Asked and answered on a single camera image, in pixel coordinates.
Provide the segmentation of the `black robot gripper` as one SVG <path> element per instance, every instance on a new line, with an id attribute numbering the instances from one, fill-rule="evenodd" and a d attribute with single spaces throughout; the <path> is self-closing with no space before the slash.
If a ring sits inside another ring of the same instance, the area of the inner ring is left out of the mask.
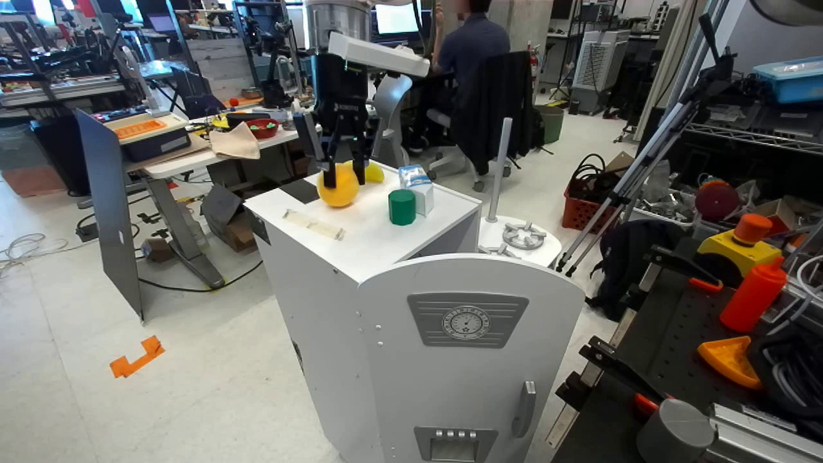
<path id="1" fill-rule="evenodd" d="M 369 73 L 360 65 L 347 65 L 338 53 L 314 57 L 314 116 L 326 131 L 325 143 L 325 188 L 338 188 L 338 143 L 339 137 L 355 137 L 352 173 L 366 186 L 370 163 L 373 131 L 366 116 Z"/>

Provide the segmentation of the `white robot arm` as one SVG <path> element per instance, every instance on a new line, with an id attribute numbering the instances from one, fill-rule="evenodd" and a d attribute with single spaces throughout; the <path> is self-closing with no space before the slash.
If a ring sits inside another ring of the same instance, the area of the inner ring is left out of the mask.
<path id="1" fill-rule="evenodd" d="M 314 116 L 325 128 L 325 186 L 338 186 L 335 156 L 350 146 L 357 181 L 370 160 L 405 165 L 401 104 L 429 61 L 405 47 L 384 47 L 339 32 L 314 57 Z"/>

